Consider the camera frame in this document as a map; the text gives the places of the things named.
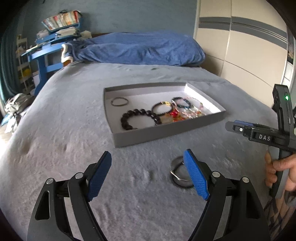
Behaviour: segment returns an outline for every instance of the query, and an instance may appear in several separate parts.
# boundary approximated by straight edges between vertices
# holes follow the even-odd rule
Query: blue pillow
[[[74,61],[199,66],[205,60],[202,48],[191,36],[167,31],[112,33],[66,45],[64,56]]]

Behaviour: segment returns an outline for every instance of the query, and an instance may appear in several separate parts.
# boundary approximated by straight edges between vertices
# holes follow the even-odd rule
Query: yellow object
[[[32,72],[30,69],[25,69],[22,73],[24,76],[29,76],[29,75],[32,75]]]

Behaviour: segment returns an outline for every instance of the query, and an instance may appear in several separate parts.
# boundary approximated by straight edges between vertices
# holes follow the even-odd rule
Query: bracelet
[[[117,99],[123,99],[123,100],[126,101],[126,103],[124,103],[124,104],[114,104],[114,101],[117,100]],[[124,97],[116,97],[113,100],[111,100],[111,105],[113,105],[113,106],[125,106],[127,104],[128,104],[128,99],[126,99]]]
[[[185,115],[189,119],[193,119],[193,118],[205,115],[204,113],[201,112],[199,108],[195,106],[192,106],[190,109],[182,111],[181,114]]]
[[[176,100],[183,100],[184,102],[186,102],[188,104],[188,106],[178,104],[178,103],[176,103]],[[192,107],[191,103],[188,100],[184,99],[183,97],[174,97],[174,98],[172,98],[171,102],[176,107],[183,108],[183,109],[190,109]]]
[[[195,99],[195,98],[190,97],[190,96],[187,96],[185,99],[193,99],[193,100],[197,100],[197,101],[200,103],[200,108],[201,108],[201,109],[203,108],[203,104],[202,104],[202,102],[200,102],[198,99]]]
[[[160,120],[160,117],[157,116],[154,112],[150,111],[150,110],[144,110],[144,109],[134,109],[134,110],[128,110],[127,113],[124,113],[120,119],[121,121],[121,126],[123,129],[125,129],[126,131],[128,130],[132,130],[132,129],[136,129],[136,128],[133,128],[131,125],[129,125],[128,123],[128,118],[134,116],[134,115],[147,115],[149,117],[151,117],[154,122],[155,122],[155,125],[160,125],[162,122]]]
[[[173,107],[173,105],[172,105],[170,102],[168,102],[168,101],[161,101],[161,102],[156,103],[155,105],[152,106],[151,111],[154,112],[153,109],[154,109],[155,107],[157,107],[157,106],[162,105],[162,104],[165,104],[165,105],[167,105],[167,106],[170,106],[170,110],[167,111],[167,112],[163,112],[163,113],[156,114],[157,116],[163,116],[163,115],[168,114],[168,113],[170,113],[170,112],[173,111],[174,107]]]
[[[174,108],[174,110],[169,115],[173,118],[173,122],[177,122],[177,121],[183,121],[186,119],[181,114],[182,113],[177,108]]]

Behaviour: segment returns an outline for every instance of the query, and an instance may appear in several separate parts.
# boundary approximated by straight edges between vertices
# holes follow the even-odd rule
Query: keyring
[[[172,105],[170,102],[168,102],[168,101],[161,101],[161,102],[156,103],[155,105],[152,106],[151,111],[155,113],[155,111],[153,111],[153,109],[154,109],[155,107],[157,107],[157,106],[162,105],[162,104],[165,104],[165,105],[167,105],[167,106],[170,106],[170,110],[167,111],[167,112],[159,113],[159,114],[157,114],[157,116],[163,116],[163,115],[168,114],[168,113],[170,113],[170,112],[173,111],[174,107],[173,107],[173,105]]]
[[[123,100],[126,101],[126,103],[124,103],[124,104],[114,104],[113,102],[114,102],[115,100],[117,100],[117,99],[123,99]],[[127,105],[127,104],[128,104],[128,99],[126,99],[126,98],[124,98],[124,97],[115,97],[113,100],[111,100],[111,105],[113,105],[113,106],[125,106],[125,105]]]
[[[178,104],[176,101],[177,100],[183,100],[184,102],[186,102],[188,104],[188,106],[185,106],[185,105],[181,105],[181,104]],[[183,108],[183,109],[190,109],[192,107],[191,103],[184,99],[183,97],[174,97],[172,98],[171,102],[176,106],[176,107],[179,107],[179,108]]]
[[[192,188],[193,183],[191,180],[180,178],[175,174],[176,170],[183,164],[184,162],[183,162],[182,156],[178,156],[177,158],[172,160],[171,171],[170,171],[172,182],[175,186],[179,188],[185,188],[185,189]]]

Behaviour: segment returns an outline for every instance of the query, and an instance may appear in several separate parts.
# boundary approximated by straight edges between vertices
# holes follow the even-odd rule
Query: clothes pile
[[[25,115],[34,99],[34,96],[20,93],[6,102],[4,110],[7,114],[1,123],[1,126],[7,123],[5,133],[15,132],[21,118]]]

